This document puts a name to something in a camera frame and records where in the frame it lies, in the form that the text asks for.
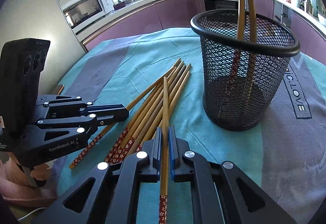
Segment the person's left hand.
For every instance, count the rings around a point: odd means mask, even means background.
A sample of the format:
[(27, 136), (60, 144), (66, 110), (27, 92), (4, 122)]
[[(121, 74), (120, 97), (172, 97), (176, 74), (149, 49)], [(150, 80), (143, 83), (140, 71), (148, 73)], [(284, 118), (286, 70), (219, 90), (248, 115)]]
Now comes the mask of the person's left hand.
[(44, 187), (33, 187), (13, 153), (8, 161), (1, 162), (1, 195), (10, 205), (47, 207), (57, 199), (56, 187), (51, 184), (54, 171), (47, 164), (37, 165), (30, 173), (32, 178), (46, 181)]

